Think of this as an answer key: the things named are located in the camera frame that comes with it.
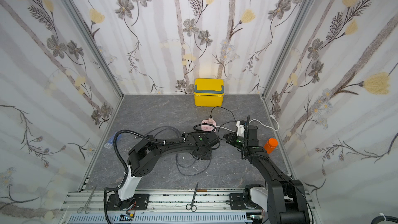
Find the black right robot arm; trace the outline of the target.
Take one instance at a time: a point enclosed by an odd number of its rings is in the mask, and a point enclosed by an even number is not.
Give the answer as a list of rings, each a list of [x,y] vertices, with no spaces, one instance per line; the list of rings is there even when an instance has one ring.
[[[249,190],[251,202],[266,210],[271,224],[309,224],[313,214],[303,183],[279,169],[266,149],[259,146],[258,127],[245,121],[238,121],[236,126],[236,132],[224,135],[226,142],[240,150],[241,159],[250,162],[267,185],[267,189]]]

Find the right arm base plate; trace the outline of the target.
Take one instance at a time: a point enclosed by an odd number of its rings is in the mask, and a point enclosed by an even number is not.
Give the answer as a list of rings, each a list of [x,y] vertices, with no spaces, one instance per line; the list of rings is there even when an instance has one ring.
[[[229,203],[232,210],[255,210],[260,207],[254,203],[249,203],[249,200],[244,194],[229,194]]]

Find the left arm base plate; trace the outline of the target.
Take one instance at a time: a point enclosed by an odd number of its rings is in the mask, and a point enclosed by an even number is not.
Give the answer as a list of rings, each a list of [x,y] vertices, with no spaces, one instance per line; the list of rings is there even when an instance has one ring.
[[[149,196],[149,194],[135,194],[133,198],[120,200],[117,194],[111,194],[105,201],[105,206],[109,211],[146,211],[149,203]]]

